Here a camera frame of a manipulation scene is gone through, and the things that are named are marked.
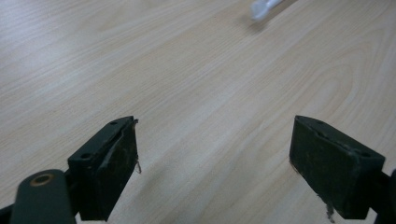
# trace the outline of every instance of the white object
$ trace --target white object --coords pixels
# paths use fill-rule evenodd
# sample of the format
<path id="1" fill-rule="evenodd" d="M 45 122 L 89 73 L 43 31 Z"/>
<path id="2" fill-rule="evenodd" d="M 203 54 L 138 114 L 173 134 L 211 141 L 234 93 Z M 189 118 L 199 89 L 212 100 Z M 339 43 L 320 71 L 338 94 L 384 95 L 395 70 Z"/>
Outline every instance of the white object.
<path id="1" fill-rule="evenodd" d="M 254 21 L 262 21 L 271 8 L 275 7 L 282 0 L 256 0 L 251 4 L 251 19 Z"/>

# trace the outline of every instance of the wood grain surface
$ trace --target wood grain surface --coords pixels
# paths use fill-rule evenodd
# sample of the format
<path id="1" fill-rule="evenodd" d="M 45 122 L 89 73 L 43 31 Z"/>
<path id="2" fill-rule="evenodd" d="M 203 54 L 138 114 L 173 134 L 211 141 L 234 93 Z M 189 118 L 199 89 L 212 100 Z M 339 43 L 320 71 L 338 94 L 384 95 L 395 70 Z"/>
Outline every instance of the wood grain surface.
<path id="1" fill-rule="evenodd" d="M 330 223 L 290 167 L 293 118 L 396 168 L 396 2 L 285 0 L 258 23 L 250 3 L 1 1 L 0 206 L 133 115 L 143 173 L 108 223 Z"/>

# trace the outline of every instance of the wooden table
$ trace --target wooden table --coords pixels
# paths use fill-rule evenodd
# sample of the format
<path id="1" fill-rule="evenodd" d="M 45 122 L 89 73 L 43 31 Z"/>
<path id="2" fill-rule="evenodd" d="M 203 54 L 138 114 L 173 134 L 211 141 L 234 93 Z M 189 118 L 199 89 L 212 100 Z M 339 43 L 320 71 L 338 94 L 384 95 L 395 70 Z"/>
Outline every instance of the wooden table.
<path id="1" fill-rule="evenodd" d="M 1 1 L 0 206 L 134 115 L 143 173 L 109 223 L 330 223 L 290 167 L 293 118 L 396 168 L 396 2 L 286 0 L 259 23 L 250 3 Z"/>

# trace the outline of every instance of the blurry white object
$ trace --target blurry white object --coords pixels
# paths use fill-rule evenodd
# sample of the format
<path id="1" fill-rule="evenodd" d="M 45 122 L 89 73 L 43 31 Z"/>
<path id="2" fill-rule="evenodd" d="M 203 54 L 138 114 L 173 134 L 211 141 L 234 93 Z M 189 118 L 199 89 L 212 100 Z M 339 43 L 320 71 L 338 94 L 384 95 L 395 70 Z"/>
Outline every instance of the blurry white object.
<path id="1" fill-rule="evenodd" d="M 275 7 L 282 0 L 256 0 L 251 4 L 251 19 L 262 21 L 271 8 Z"/>

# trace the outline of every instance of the light wood tabletop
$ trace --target light wood tabletop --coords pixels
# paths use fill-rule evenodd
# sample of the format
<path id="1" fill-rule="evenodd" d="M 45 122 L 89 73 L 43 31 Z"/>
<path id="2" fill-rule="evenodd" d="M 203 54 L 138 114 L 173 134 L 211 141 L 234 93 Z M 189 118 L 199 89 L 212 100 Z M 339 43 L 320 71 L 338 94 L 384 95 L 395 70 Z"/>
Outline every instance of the light wood tabletop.
<path id="1" fill-rule="evenodd" d="M 396 2 L 1 1 L 0 206 L 134 116 L 142 174 L 108 223 L 330 223 L 289 162 L 295 115 L 396 168 Z M 366 220 L 336 223 L 373 223 Z"/>

